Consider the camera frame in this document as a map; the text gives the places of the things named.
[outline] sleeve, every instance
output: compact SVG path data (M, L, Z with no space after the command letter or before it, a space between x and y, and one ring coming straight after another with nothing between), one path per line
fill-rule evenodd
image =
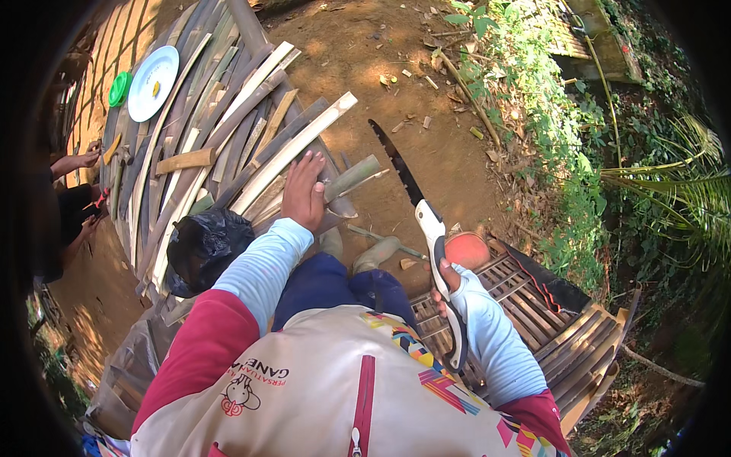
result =
M462 278L450 298L466 320L469 348L485 369L493 407L548 389L538 362L502 307L474 273L454 263L452 267Z
M537 437L546 438L556 449L568 456L572 455L561 433L561 417L550 390L509 401L499 409L520 421L522 426Z
M313 236L280 219L202 293L145 394L132 433L158 409L212 386L267 329L289 273Z

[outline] zipper pull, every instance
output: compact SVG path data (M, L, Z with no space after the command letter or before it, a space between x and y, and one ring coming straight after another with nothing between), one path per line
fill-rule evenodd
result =
M353 454L352 457L360 457L360 431L358 431L358 427L353 427Z

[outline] zipper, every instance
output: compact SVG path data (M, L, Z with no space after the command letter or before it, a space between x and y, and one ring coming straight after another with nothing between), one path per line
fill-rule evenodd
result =
M368 457L368 438L371 435L373 390L376 379L376 358L364 355L360 360L360 381L355 404L355 418L351 433L349 457Z

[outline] hand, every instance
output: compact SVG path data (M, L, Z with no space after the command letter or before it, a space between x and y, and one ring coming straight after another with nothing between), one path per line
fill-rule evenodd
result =
M424 264L424 269L431 271L430 263ZM442 276L447 282L447 285L449 285L451 291L454 292L459 289L460 284L462 284L462 276L460 276L460 274L452 268L452 264L449 263L447 259L442 258L439 261L439 272L442 273ZM447 304L442 300L442 294L440 294L434 286L431 288L431 298L436 301L436 308L439 310L439 315L447 317Z
M93 167L96 161L99 158L99 155L101 154L102 150L99 147L100 146L99 141L92 141L89 143L88 148L86 148L86 154L79 157L79 166L80 167Z
M325 212L325 185L317 181L317 175L325 167L322 152L313 156L307 151L300 163L293 161L284 183L281 216L289 217L307 230L314 232Z
M81 225L81 236L83 238L88 238L89 236L91 236L92 233L96 232L96 227L99 226L99 222L101 220L101 218L97 218L96 216L87 217L84 223Z

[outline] white plate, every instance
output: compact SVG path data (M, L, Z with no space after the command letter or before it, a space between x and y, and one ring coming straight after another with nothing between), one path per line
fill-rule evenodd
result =
M179 64L180 56L175 46L163 46L140 65L129 87L127 102L133 121L147 121L165 104L178 76ZM153 95L155 83L160 83L160 89Z

